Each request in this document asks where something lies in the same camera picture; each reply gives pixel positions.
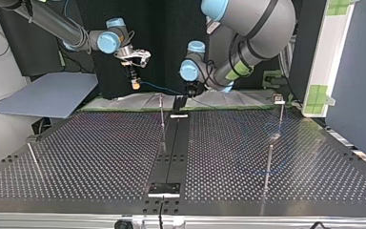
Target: metal clamp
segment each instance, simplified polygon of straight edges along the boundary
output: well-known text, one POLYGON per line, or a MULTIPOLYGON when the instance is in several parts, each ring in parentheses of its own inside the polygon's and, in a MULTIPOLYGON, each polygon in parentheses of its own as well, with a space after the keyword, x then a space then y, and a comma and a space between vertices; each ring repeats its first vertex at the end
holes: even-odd
POLYGON ((140 68, 147 67, 151 58, 151 53, 144 50, 134 50, 132 45, 121 48, 115 55, 116 58, 124 61, 123 65, 134 65, 140 68), (139 58, 139 64, 134 63, 131 59, 139 58))

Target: metal frame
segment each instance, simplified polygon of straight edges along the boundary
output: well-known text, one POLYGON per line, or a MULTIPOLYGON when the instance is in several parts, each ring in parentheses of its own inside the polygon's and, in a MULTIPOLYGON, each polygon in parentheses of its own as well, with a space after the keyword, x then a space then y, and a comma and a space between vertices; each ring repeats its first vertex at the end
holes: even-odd
MULTIPOLYGON (((159 228, 158 217, 120 215, 62 215, 62 214, 0 214, 0 228, 113 228, 118 220, 143 222, 143 228, 159 228)), ((331 228, 366 228, 366 219, 351 218, 216 218, 216 217, 172 217, 164 216, 167 228, 177 228, 177 222, 184 222, 184 228, 310 228, 322 221, 331 228)))

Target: perforated metal table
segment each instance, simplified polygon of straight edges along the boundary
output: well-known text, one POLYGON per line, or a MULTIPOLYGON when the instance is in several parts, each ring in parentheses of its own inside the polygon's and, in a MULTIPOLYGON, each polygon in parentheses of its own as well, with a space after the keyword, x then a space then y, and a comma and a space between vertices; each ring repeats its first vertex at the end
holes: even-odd
POLYGON ((77 114, 33 145, 38 163, 26 147, 0 163, 0 213, 366 218, 366 163, 297 112, 160 123, 77 114), (148 198, 153 183, 179 183, 180 198, 148 198))

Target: black backdrop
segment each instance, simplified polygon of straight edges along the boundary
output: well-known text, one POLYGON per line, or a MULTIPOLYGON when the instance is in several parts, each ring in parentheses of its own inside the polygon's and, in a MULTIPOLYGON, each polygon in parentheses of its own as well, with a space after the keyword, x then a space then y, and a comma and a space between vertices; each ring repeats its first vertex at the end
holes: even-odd
MULTIPOLYGON (((108 19, 123 17, 128 29, 135 31, 132 44, 152 53, 149 65, 141 70, 142 79, 181 93, 184 83, 178 70, 188 43, 201 40, 208 44, 200 5, 199 0, 78 0, 87 30, 105 29, 108 19)), ((103 97, 134 93, 118 60, 101 52, 94 52, 92 57, 103 97)), ((153 91, 156 90, 146 85, 140 90, 153 91)))

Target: gray robot arm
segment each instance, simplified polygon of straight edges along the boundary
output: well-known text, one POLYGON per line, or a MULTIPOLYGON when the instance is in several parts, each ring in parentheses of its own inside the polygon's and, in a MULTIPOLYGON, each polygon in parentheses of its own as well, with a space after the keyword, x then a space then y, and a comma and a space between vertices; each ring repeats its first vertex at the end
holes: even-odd
POLYGON ((128 32, 122 18, 107 21, 105 31, 87 32, 70 18, 58 14, 47 3, 38 0, 0 0, 0 7, 16 11, 30 23, 60 38, 69 50, 113 54, 127 69, 132 87, 139 89, 140 79, 135 68, 145 68, 151 54, 132 47, 132 34, 128 32))
POLYGON ((252 73, 261 61, 278 55, 287 46, 295 28, 291 0, 203 0, 201 9, 213 21, 245 37, 237 44, 236 52, 230 53, 231 57, 213 71, 204 63, 204 43, 189 44, 180 69, 181 77, 189 85, 201 82, 218 91, 230 91, 236 79, 252 73))

